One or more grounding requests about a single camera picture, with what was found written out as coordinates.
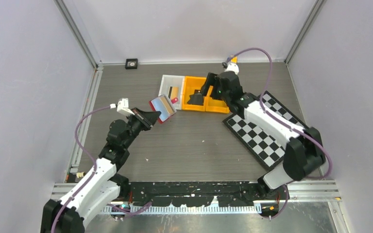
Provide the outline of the red card holder wallet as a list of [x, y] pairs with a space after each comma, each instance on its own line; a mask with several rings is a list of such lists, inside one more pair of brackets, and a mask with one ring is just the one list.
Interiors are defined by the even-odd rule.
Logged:
[[149, 101], [149, 105], [153, 111], [161, 112], [158, 121], [162, 124], [177, 112], [174, 106], [177, 102], [178, 98], [170, 99], [167, 95], [162, 94]]

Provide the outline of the dark grey credit card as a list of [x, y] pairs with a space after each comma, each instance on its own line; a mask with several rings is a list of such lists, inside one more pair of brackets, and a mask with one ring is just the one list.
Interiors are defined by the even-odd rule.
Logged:
[[187, 104], [203, 106], [204, 96], [200, 93], [200, 90], [194, 90], [194, 93], [189, 95]]

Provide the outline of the orange gold credit card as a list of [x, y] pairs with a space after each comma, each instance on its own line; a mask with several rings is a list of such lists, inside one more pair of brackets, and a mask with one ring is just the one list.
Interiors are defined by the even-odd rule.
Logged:
[[168, 97], [170, 100], [178, 98], [179, 94], [179, 87], [178, 86], [170, 86], [169, 87], [169, 92], [168, 92]]

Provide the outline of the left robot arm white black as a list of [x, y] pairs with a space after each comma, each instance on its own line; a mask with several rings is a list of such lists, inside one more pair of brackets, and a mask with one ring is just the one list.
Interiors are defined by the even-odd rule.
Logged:
[[129, 147], [142, 131], [159, 120], [160, 111], [132, 108], [126, 120], [111, 122], [106, 144], [89, 172], [59, 200], [48, 200], [43, 207], [42, 233], [83, 233], [95, 216], [114, 199], [129, 197], [128, 178], [118, 170], [129, 157]]

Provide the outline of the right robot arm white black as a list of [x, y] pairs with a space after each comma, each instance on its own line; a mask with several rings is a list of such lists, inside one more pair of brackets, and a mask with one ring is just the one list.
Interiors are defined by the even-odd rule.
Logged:
[[261, 97], [243, 91], [235, 72], [208, 73], [200, 93], [225, 102], [232, 113], [260, 127], [284, 148], [283, 161], [258, 179], [260, 197], [271, 199], [277, 188], [301, 181], [326, 162], [317, 129], [305, 129], [270, 111]]

